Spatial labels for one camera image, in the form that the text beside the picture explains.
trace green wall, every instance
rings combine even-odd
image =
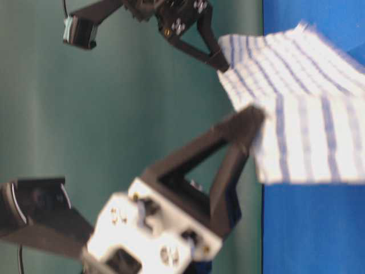
[[[0,1],[0,182],[65,175],[73,205],[94,223],[110,194],[233,110],[215,71],[174,50],[154,19],[138,23],[120,9],[99,28],[97,48],[86,52],[62,43],[59,2]],[[217,36],[262,33],[261,1],[211,2]],[[69,1],[68,8],[88,3]],[[201,45],[195,33],[187,39]],[[205,189],[219,161],[193,173]],[[253,161],[243,179],[243,219],[213,273],[261,269],[261,188]],[[23,257],[27,274],[81,269],[29,248]],[[16,271],[16,247],[0,243],[0,273]]]

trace towel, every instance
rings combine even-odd
[[[261,183],[365,183],[364,67],[303,22],[219,43],[233,107],[266,114],[251,151]]]

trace blue backdrop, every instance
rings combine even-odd
[[[263,0],[264,33],[301,20],[365,64],[364,0]],[[365,187],[265,187],[263,273],[365,273]]]

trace black cable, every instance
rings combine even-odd
[[[66,8],[66,0],[61,0],[62,6],[63,6],[63,14],[64,17],[67,18],[68,17],[68,13],[67,13],[67,8]]]
[[[24,268],[23,268],[23,246],[20,245],[18,247],[18,271],[19,274],[24,274]]]

